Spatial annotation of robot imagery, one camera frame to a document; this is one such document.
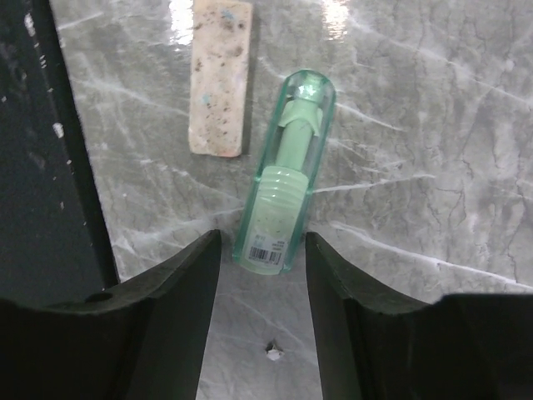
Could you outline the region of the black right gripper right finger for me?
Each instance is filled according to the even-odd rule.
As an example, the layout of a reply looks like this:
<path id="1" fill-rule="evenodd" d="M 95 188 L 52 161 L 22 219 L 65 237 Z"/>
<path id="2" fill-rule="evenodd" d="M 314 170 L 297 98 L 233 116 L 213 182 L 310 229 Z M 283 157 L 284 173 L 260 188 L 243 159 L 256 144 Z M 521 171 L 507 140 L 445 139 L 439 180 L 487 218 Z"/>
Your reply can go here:
<path id="1" fill-rule="evenodd" d="M 350 264 L 317 233 L 305 251 L 324 398 L 531 398 L 531 295 L 428 304 Z"/>

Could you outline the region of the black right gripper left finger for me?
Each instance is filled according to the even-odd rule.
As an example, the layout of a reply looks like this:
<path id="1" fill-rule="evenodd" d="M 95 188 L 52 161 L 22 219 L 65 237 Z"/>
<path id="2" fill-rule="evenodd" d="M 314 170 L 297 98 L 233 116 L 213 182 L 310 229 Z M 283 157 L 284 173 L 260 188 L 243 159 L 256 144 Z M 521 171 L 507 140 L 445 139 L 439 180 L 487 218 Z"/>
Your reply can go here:
<path id="1" fill-rule="evenodd" d="M 82 302 L 2 301 L 2 398 L 193 399 L 220 264 L 211 230 Z"/>

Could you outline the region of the green correction tape dispenser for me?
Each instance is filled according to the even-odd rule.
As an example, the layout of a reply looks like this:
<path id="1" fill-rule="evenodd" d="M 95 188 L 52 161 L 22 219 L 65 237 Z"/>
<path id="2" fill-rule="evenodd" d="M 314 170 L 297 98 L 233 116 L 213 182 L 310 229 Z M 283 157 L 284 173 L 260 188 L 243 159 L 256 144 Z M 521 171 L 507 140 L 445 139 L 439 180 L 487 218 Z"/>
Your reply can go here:
<path id="1" fill-rule="evenodd" d="M 319 72 L 284 81 L 268 125 L 232 251 L 250 272 L 291 269 L 335 112 L 336 89 Z"/>

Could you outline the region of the beige eraser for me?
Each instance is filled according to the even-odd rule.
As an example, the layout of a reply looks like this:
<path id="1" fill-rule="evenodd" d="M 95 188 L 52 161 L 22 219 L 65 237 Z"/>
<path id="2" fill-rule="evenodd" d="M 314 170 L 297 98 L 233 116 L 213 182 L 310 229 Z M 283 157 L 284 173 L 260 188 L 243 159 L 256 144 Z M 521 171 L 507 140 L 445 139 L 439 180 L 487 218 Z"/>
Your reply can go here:
<path id="1" fill-rule="evenodd" d="M 253 6 L 195 1 L 188 143 L 192 153 L 242 154 Z"/>

